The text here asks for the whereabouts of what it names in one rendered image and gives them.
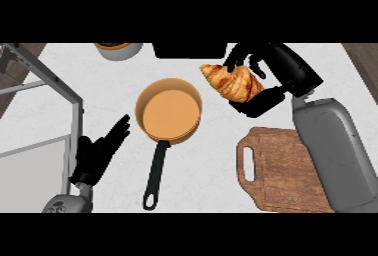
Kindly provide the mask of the golden brown croissant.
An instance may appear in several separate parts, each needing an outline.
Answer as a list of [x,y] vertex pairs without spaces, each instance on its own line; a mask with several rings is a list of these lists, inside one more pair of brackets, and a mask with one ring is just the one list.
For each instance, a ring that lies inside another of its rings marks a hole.
[[237,66],[228,72],[226,66],[203,64],[201,72],[221,96],[234,102],[247,103],[265,90],[247,66]]

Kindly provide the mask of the brown wooden cutting board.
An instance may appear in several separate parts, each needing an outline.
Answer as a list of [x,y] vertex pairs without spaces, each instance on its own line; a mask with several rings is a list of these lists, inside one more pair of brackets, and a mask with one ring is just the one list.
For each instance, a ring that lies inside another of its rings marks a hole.
[[252,128],[237,146],[237,175],[260,210],[334,212],[296,130]]

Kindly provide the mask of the black appliance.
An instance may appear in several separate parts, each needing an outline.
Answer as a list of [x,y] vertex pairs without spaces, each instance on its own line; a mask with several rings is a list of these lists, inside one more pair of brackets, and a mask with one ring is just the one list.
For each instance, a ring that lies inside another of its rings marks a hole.
[[222,59],[226,43],[154,43],[156,56],[160,59]]

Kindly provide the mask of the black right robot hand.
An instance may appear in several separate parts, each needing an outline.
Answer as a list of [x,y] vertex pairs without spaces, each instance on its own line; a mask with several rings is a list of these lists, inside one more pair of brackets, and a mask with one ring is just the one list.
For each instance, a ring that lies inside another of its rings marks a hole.
[[240,113],[250,118],[260,117],[286,99],[290,92],[297,98],[305,96],[324,80],[300,55],[284,43],[238,43],[225,64],[232,71],[250,62],[253,73],[262,78],[266,74],[259,67],[263,61],[281,85],[265,89],[247,103],[229,102]]

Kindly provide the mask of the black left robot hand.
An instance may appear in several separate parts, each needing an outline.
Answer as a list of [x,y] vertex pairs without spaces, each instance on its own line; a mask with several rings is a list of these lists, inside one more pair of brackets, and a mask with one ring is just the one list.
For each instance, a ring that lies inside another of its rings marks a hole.
[[85,183],[95,186],[104,176],[113,156],[130,135],[130,116],[125,115],[113,126],[105,137],[92,141],[88,136],[79,138],[77,166],[70,177],[70,182],[77,185]]

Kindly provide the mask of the white pot with brown rim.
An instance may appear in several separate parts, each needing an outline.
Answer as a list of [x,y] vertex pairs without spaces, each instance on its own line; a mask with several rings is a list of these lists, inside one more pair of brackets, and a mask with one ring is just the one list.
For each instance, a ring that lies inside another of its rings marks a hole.
[[102,57],[110,61],[125,61],[130,59],[141,51],[142,43],[111,43],[95,44]]

